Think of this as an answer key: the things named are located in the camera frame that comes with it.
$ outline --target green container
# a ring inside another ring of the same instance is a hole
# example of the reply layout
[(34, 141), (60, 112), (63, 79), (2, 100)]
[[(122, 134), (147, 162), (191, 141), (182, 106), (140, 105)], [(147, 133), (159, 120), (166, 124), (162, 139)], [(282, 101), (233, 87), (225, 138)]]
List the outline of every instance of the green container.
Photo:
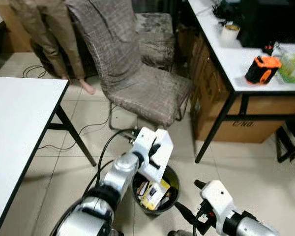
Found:
[(171, 188), (174, 188), (176, 191), (173, 191), (173, 195), (171, 196), (170, 200), (166, 202), (161, 209), (158, 210), (150, 210), (145, 208), (143, 205), (141, 205), (140, 199), (137, 196), (137, 188), (139, 188), (141, 183), (143, 183), (147, 179), (139, 173), (136, 173), (132, 179), (132, 196), (146, 215), (158, 216), (172, 208), (175, 202), (178, 200), (180, 185), (176, 172), (171, 167), (167, 166), (163, 174), (163, 179), (171, 186)]
[(286, 83), (295, 83), (295, 54), (285, 53), (282, 58), (282, 67), (279, 69), (283, 80)]

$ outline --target chair backrest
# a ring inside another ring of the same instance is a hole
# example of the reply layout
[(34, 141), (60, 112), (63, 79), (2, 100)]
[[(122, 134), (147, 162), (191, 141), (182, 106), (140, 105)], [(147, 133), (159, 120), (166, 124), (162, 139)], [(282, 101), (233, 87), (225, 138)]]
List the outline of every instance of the chair backrest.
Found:
[(66, 0), (95, 61), (106, 96), (142, 66), (131, 0)]

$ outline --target yellow package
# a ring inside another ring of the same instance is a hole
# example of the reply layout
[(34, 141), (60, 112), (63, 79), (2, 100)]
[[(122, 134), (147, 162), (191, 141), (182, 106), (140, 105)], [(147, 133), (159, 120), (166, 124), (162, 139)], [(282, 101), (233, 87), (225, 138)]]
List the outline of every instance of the yellow package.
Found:
[(160, 183), (150, 182), (147, 191), (142, 197), (141, 204), (150, 210), (155, 210), (169, 188), (170, 185), (163, 179)]

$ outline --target bare foot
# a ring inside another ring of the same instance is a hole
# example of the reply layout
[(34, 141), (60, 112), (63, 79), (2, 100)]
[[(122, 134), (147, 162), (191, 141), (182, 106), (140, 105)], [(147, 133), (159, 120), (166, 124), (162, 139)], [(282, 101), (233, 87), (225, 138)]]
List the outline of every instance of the bare foot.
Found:
[(89, 85), (84, 79), (79, 79), (82, 88), (88, 92), (88, 94), (93, 95), (95, 93), (95, 89)]

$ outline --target chair seat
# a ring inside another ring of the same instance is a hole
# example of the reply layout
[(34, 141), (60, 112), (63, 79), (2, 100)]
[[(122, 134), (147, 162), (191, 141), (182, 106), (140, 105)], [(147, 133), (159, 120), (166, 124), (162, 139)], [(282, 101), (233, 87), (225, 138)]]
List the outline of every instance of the chair seat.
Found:
[(175, 121), (192, 89), (190, 80), (147, 65), (129, 81), (126, 88), (107, 97), (116, 105), (165, 127)]
[(169, 70), (175, 54), (175, 37), (170, 14), (139, 13), (136, 18), (142, 62)]
[(137, 13), (136, 31), (173, 33), (172, 17), (167, 13)]

